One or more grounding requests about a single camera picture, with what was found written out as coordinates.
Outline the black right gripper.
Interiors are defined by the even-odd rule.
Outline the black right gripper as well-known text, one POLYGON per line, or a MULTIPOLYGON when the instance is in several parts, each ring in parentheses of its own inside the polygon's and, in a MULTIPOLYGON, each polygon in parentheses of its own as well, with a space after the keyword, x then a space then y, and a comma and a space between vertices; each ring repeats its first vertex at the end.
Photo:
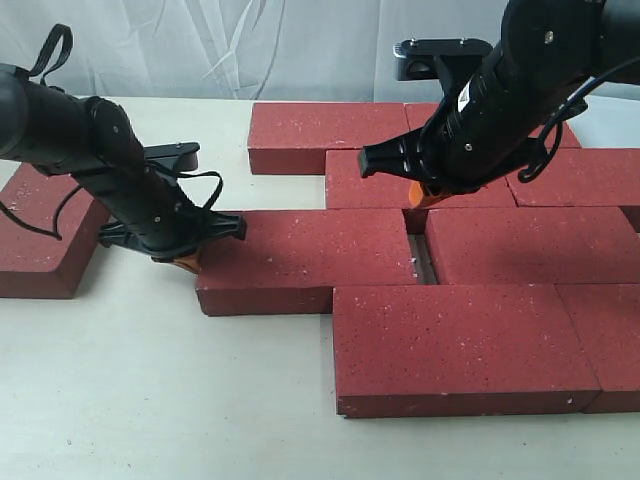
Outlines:
POLYGON ((363 147, 361 177, 384 173, 413 180, 409 206, 425 209, 544 159, 544 142, 531 134, 546 116, 510 77, 501 46, 492 46, 459 91, 443 93, 422 128, 363 147))

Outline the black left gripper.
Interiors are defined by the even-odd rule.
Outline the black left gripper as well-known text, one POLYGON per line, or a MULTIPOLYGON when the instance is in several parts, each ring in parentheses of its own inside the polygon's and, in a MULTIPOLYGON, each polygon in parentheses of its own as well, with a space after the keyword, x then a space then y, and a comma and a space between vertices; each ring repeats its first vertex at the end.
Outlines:
POLYGON ((239 214, 212 209, 222 191, 219 181, 202 206, 181 189, 180 179, 215 177, 216 171, 198 173, 195 154, 145 160, 141 169, 127 173, 107 167, 74 179, 114 218, 98 234, 104 247, 121 247, 144 254, 197 275, 203 245, 221 238, 243 240, 247 223, 239 214))

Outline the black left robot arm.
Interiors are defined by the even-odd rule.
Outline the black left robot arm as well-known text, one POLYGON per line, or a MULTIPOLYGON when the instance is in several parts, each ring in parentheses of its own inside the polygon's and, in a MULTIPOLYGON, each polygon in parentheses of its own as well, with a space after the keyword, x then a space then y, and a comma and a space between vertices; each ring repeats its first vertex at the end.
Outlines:
POLYGON ((181 179, 199 177, 196 142, 143 146, 124 109, 102 97, 79 99, 36 84, 26 70, 1 67, 1 157, 44 176, 69 176, 113 217, 98 241, 198 272, 201 248, 242 240, 239 214, 215 212, 222 188, 195 205, 181 179))

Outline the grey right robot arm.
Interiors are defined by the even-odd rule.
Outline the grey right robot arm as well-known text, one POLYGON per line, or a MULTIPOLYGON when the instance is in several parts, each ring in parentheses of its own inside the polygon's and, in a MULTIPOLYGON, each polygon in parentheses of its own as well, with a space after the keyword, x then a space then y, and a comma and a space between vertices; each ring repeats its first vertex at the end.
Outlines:
POLYGON ((639 5, 511 1, 496 43, 409 39, 394 53, 399 80, 437 80, 443 97, 422 127, 362 148, 359 170, 409 180, 423 208, 509 174, 535 180, 589 93, 638 83, 639 5))

